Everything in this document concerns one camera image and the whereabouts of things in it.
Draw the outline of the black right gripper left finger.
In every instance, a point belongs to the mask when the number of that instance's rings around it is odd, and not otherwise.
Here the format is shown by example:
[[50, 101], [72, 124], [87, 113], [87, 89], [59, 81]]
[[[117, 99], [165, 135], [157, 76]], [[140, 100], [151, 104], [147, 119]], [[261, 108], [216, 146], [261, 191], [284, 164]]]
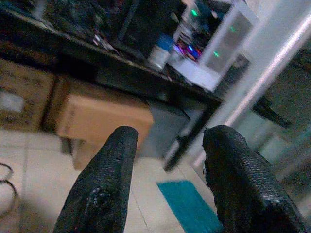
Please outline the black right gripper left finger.
[[122, 233], [138, 132], [120, 126], [79, 174], [55, 223], [55, 233]]

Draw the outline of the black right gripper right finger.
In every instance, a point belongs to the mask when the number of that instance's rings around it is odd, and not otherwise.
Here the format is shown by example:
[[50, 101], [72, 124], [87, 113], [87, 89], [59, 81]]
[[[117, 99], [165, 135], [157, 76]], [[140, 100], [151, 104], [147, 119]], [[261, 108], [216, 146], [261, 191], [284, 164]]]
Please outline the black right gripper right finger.
[[206, 182], [226, 233], [305, 233], [307, 223], [270, 170], [233, 128], [205, 129]]

